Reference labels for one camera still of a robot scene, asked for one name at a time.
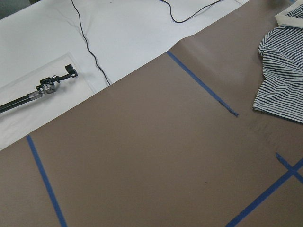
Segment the navy white striped polo shirt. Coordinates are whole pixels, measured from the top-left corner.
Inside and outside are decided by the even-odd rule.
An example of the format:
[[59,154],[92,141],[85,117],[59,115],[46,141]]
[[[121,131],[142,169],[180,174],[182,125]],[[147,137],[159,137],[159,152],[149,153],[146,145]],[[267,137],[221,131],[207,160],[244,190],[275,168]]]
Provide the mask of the navy white striped polo shirt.
[[281,118],[303,121],[303,2],[275,16],[278,27],[258,46],[264,81],[252,108]]

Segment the black tripod selfie stick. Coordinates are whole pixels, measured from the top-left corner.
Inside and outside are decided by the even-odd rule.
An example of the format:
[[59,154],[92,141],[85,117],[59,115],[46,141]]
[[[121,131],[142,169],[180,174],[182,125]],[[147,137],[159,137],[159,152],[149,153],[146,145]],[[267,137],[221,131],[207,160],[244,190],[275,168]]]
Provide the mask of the black tripod selfie stick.
[[15,99],[13,101],[10,101],[6,104],[3,104],[0,106],[0,113],[6,112],[10,109],[16,108],[20,105],[23,105],[25,103],[34,101],[38,98],[41,98],[44,94],[51,94],[56,91],[55,88],[55,82],[60,83],[63,80],[69,79],[69,78],[75,78],[78,76],[77,71],[74,69],[72,65],[66,65],[65,66],[66,71],[68,72],[64,76],[57,76],[54,75],[52,77],[47,77],[42,80],[40,80],[40,85],[36,86],[36,91],[29,93],[23,97],[20,97],[18,99]]

